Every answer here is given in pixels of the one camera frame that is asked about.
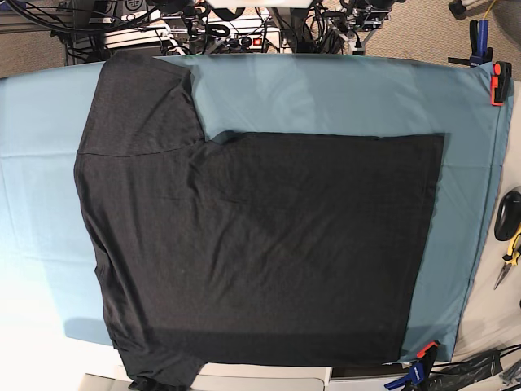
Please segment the orange black clamp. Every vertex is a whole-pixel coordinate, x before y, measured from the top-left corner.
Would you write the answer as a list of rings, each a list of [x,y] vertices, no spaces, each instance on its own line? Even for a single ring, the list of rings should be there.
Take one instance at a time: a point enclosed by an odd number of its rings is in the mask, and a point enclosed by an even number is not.
[[[436,361],[439,347],[439,341],[433,340],[429,342],[420,351],[417,352],[416,359],[419,362],[422,362],[424,365],[427,365],[428,363],[433,364]]]
[[[506,101],[509,94],[511,77],[511,63],[497,61],[493,65],[493,74],[490,83],[490,101],[493,106],[500,107]]]

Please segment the orange black clamp top right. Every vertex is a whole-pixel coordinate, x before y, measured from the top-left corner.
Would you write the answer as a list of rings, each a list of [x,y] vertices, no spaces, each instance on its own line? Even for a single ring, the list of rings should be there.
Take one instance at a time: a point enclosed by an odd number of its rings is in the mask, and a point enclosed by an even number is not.
[[[497,61],[493,65],[493,74],[490,83],[490,101],[493,106],[500,107],[506,101],[509,94],[511,77],[511,63]]]

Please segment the blue clamp bottom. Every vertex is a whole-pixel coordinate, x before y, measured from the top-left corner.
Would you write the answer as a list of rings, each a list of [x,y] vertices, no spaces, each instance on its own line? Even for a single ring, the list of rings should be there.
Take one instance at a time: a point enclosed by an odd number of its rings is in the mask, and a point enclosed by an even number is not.
[[[422,385],[426,379],[425,368],[421,362],[415,362],[401,378],[386,383],[386,390],[413,390]]]

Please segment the blue clamp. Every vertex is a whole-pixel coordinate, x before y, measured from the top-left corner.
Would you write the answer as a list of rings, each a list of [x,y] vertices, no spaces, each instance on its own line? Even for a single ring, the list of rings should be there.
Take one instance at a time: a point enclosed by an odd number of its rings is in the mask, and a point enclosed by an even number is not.
[[[422,385],[426,379],[425,368],[421,362],[415,362],[401,378],[386,383],[386,390],[413,390]]]
[[[488,45],[488,21],[472,20],[469,26],[471,41],[470,67],[474,68],[492,61],[493,48]]]

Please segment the white power strip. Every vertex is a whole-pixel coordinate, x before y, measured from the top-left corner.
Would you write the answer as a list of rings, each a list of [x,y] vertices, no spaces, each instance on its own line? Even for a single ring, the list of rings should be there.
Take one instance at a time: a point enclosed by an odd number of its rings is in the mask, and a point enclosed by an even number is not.
[[[265,53],[272,48],[279,51],[281,34],[275,27],[232,29],[227,37],[193,38],[179,30],[134,29],[109,33],[104,38],[104,45],[110,50],[137,49],[157,46],[162,55],[195,55],[218,52]]]

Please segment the dark grey T-shirt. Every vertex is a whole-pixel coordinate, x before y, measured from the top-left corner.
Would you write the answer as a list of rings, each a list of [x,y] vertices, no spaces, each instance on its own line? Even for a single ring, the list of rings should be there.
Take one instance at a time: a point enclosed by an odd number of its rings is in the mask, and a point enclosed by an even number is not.
[[[206,139],[187,68],[108,60],[74,180],[132,388],[184,390],[210,362],[398,360],[443,150],[442,134]]]

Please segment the yellow handled pliers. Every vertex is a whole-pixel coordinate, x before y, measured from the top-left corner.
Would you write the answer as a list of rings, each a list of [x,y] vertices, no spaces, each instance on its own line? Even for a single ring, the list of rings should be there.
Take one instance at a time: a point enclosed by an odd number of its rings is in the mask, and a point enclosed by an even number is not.
[[[505,277],[508,275],[510,269],[513,266],[518,265],[518,259],[520,257],[520,231],[518,231],[510,240],[509,247],[506,254],[502,257],[504,262],[503,267],[501,268],[500,274],[497,277],[496,283],[494,284],[493,289],[496,290],[498,286],[502,283]]]

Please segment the teal table cloth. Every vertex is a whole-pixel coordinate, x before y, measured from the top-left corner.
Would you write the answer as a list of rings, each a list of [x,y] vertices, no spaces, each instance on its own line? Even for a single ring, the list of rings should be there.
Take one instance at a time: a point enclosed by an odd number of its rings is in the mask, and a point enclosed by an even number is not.
[[[517,182],[514,96],[490,103],[492,68],[340,55],[171,57],[194,76],[208,136],[224,130],[395,136],[445,133],[435,215],[404,357],[453,354],[498,192]],[[1,81],[1,338],[109,339],[73,164],[101,64]]]

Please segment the black computer mouse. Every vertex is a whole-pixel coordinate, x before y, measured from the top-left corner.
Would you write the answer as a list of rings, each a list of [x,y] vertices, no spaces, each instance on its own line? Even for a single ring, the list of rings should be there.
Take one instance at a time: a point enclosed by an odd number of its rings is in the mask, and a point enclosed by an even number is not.
[[[507,192],[500,201],[496,221],[494,225],[494,236],[498,241],[508,241],[520,224],[520,198],[518,191]]]

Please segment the blue clamp top right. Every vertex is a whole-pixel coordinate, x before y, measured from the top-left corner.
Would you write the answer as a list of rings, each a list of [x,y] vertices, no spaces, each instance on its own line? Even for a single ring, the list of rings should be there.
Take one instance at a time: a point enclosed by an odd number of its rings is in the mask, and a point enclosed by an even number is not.
[[[472,20],[469,26],[471,41],[470,67],[474,68],[492,61],[493,48],[488,45],[488,21]]]

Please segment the orange black clamp bottom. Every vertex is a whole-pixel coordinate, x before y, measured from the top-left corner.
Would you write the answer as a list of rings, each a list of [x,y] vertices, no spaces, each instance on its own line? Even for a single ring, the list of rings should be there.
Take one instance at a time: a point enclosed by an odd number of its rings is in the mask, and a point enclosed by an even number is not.
[[[417,352],[416,359],[419,362],[422,362],[424,365],[427,365],[428,363],[433,364],[436,361],[439,347],[439,341],[433,340],[429,342],[420,351]]]

